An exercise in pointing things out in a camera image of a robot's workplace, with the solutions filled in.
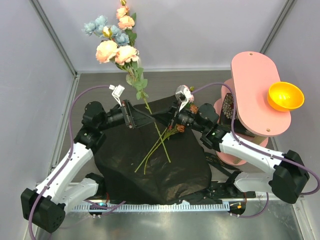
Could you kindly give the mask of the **rust brown flower stem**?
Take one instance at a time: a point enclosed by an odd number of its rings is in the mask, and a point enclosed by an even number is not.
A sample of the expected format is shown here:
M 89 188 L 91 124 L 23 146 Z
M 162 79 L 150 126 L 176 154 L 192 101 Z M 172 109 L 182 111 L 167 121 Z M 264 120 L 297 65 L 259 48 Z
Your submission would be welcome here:
M 190 110 L 192 113 L 196 113 L 198 111 L 198 107 L 194 103 L 188 103 L 186 108 Z M 183 133 L 185 131 L 185 126 L 182 126 L 181 124 L 176 124 L 175 127 L 171 130 L 165 129 L 162 134 L 160 135 L 163 140 L 169 140 L 170 136 L 175 135 L 177 133 Z M 146 157 L 142 160 L 144 163 L 144 169 L 143 169 L 143 174 L 146 174 L 147 171 L 147 163 L 149 158 L 152 156 L 152 154 L 159 148 L 161 145 L 161 139 L 159 138 L 155 144 L 152 146 Z

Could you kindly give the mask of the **pink artificial flower stem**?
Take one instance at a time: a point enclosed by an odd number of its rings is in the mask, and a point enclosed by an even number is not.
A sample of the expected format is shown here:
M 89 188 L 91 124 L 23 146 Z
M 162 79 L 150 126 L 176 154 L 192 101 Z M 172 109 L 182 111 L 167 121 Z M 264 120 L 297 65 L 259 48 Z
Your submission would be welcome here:
M 154 126 L 158 132 L 158 140 L 154 143 L 154 145 L 151 147 L 149 152 L 146 154 L 146 156 L 143 158 L 143 160 L 140 162 L 140 164 L 137 166 L 137 168 L 134 170 L 135 173 L 138 172 L 138 170 L 142 167 L 143 168 L 143 174 L 146 175 L 147 173 L 147 165 L 148 161 L 153 155 L 153 153 L 162 146 L 164 149 L 164 153 L 166 155 L 167 161 L 170 164 L 172 161 L 170 159 L 168 150 L 165 145 L 165 140 L 169 140 L 171 136 L 177 134 L 177 133 L 183 133 L 185 131 L 185 127 L 181 124 L 177 124 L 175 122 L 175 117 L 178 116 L 178 113 L 184 108 L 187 107 L 191 110 L 192 113 L 194 113 L 195 109 L 197 107 L 193 107 L 194 102 L 194 96 L 192 94 L 193 88 L 189 88 L 186 85 L 180 85 L 176 91 L 175 91 L 175 97 L 176 101 L 173 102 L 173 104 L 169 107 L 168 110 L 164 110 L 162 112 L 157 113 L 156 115 L 159 117 L 157 120 L 159 123 L 164 122 L 165 129 L 162 133 L 160 133 L 160 130 L 158 128 L 158 125 L 154 123 Z

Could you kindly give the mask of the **black wrapping paper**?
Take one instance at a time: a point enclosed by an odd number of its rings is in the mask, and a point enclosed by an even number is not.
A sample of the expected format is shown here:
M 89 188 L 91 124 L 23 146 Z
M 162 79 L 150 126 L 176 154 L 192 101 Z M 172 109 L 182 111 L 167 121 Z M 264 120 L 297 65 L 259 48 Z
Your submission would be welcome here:
M 135 129 L 119 125 L 104 131 L 106 140 L 94 162 L 112 200 L 164 205 L 210 185 L 211 168 L 189 128 L 170 136 L 165 147 L 158 147 L 147 163 L 142 162 L 164 129 L 158 122 Z

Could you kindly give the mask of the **black ribbon gold lettering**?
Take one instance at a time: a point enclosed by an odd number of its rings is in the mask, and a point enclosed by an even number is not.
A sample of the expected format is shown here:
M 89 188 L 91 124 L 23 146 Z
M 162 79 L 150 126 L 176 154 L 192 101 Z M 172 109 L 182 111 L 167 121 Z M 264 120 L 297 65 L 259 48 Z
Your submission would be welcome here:
M 230 177 L 233 172 L 241 172 L 240 169 L 223 162 L 217 155 L 213 153 L 204 152 L 204 156 L 209 165 L 220 171 L 225 176 Z

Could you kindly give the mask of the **peach artificial flower stem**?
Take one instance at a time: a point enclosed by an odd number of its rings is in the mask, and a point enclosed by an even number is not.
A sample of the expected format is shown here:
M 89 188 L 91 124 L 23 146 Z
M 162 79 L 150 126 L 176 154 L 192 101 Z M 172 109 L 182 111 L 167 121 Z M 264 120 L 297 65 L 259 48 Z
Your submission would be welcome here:
M 136 24 L 136 13 L 130 15 L 130 9 L 126 0 L 120 0 L 120 7 L 116 10 L 116 18 L 118 19 L 118 27 L 128 36 L 128 44 L 135 46 L 137 34 L 133 32 Z

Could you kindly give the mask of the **blue artificial flower stem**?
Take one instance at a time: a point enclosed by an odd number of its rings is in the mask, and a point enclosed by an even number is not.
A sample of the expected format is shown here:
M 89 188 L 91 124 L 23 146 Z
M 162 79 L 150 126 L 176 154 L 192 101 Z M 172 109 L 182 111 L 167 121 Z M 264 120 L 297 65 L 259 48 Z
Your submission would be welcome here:
M 118 46 L 130 44 L 130 38 L 123 30 L 107 23 L 108 18 L 100 15 L 95 20 L 85 23 L 82 32 L 87 36 L 95 35 L 104 40 L 114 41 Z

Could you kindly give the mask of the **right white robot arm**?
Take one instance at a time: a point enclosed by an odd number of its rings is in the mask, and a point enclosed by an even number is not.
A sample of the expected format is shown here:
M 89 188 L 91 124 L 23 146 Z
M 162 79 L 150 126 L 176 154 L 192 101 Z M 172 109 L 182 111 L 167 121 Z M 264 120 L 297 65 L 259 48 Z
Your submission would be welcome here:
M 196 113 L 172 105 L 167 110 L 153 113 L 152 117 L 168 128 L 182 125 L 198 131 L 201 142 L 208 149 L 240 158 L 261 170 L 258 173 L 236 174 L 225 186 L 230 197 L 258 191 L 273 193 L 280 200 L 294 204 L 310 179 L 297 152 L 267 149 L 233 135 L 228 127 L 218 124 L 219 115 L 209 103 L 201 105 Z

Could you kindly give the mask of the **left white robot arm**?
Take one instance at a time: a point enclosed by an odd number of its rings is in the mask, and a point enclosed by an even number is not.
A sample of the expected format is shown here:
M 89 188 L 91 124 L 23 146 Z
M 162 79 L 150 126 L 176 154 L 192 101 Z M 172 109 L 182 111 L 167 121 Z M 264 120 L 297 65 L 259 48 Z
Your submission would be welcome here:
M 28 221 L 29 233 L 33 234 L 32 225 L 53 233 L 75 206 L 90 197 L 100 200 L 106 195 L 104 179 L 95 173 L 87 174 L 76 186 L 68 187 L 105 142 L 105 130 L 120 125 L 136 129 L 154 121 L 153 117 L 133 107 L 128 100 L 117 104 L 109 112 L 98 101 L 88 103 L 82 116 L 82 127 L 71 140 L 65 157 L 34 190 L 26 188 L 21 194 L 22 214 Z

